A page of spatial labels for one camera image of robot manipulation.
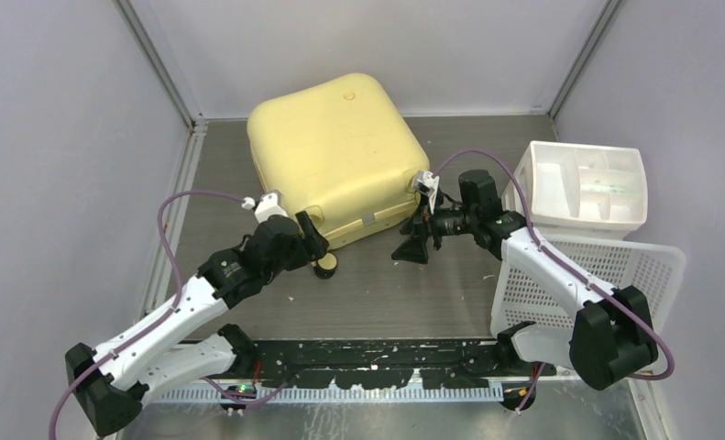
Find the yellow hard-shell suitcase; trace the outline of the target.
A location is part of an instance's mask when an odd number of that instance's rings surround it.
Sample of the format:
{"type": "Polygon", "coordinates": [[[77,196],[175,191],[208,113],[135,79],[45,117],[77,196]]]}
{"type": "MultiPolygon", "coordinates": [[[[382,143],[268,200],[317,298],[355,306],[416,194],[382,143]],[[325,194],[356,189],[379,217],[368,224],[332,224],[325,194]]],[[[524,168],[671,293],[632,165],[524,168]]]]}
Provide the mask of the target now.
{"type": "Polygon", "coordinates": [[[263,194],[306,211],[335,250],[405,221],[417,207],[422,146],[382,85],[349,73],[265,101],[247,120],[263,194]]]}

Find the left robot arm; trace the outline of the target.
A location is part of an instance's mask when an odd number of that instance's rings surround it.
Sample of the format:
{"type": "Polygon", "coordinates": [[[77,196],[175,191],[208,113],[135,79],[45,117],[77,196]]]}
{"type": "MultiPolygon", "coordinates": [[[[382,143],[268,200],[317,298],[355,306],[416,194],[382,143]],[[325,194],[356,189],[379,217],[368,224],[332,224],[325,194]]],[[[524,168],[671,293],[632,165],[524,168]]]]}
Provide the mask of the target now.
{"type": "Polygon", "coordinates": [[[97,345],[78,343],[64,355],[69,393],[93,430],[105,437],[133,422],[162,392],[204,376],[248,376],[256,349],[228,324],[198,347],[175,350],[200,325],[256,295],[283,271],[322,259],[330,248],[306,212],[273,214],[240,244],[213,253],[155,311],[97,345]]]}

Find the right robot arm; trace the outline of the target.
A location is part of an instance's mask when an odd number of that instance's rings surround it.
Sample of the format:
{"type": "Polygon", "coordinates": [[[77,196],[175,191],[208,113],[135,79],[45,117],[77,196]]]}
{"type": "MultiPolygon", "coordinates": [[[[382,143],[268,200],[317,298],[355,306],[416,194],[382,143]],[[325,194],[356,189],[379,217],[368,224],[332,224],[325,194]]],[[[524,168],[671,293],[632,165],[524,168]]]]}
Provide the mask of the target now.
{"type": "Polygon", "coordinates": [[[643,378],[643,370],[665,351],[645,295],[582,269],[524,214],[504,209],[487,171],[466,171],[459,184],[460,198],[453,200],[440,190],[438,176],[416,173],[412,187],[419,202],[401,228],[406,239],[392,259],[425,265],[428,249],[439,249],[444,237],[470,235],[479,248],[530,277],[570,320],[567,328],[525,320],[498,333],[501,370],[515,376],[532,363],[550,364],[574,370],[597,391],[622,379],[643,378]]]}

